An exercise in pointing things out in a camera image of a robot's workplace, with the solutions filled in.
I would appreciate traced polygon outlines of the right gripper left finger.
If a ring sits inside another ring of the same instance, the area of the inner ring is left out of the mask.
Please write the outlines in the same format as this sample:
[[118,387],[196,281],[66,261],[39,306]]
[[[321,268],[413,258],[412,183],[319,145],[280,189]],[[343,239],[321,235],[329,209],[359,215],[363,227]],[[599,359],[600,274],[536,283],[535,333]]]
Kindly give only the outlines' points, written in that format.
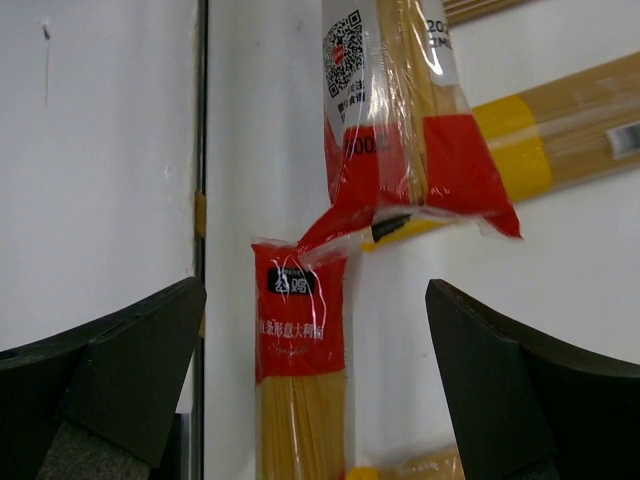
[[146,479],[161,464],[206,303],[178,281],[1,353],[4,479]]

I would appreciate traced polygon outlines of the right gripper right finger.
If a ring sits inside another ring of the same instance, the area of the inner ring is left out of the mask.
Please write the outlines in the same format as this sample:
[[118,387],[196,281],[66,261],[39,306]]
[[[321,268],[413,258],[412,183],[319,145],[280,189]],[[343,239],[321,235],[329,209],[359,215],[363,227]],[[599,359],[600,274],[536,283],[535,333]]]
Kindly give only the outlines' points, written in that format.
[[466,478],[638,478],[638,365],[522,324],[444,280],[430,280],[425,302]]

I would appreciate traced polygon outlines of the red spaghetti bag with label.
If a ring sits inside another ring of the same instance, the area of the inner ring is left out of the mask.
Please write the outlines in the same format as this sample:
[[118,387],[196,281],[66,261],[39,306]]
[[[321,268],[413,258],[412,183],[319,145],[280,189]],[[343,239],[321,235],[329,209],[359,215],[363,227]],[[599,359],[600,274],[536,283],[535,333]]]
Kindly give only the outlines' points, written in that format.
[[299,241],[307,260],[358,248],[403,217],[520,224],[461,88],[439,1],[325,1],[329,209]]

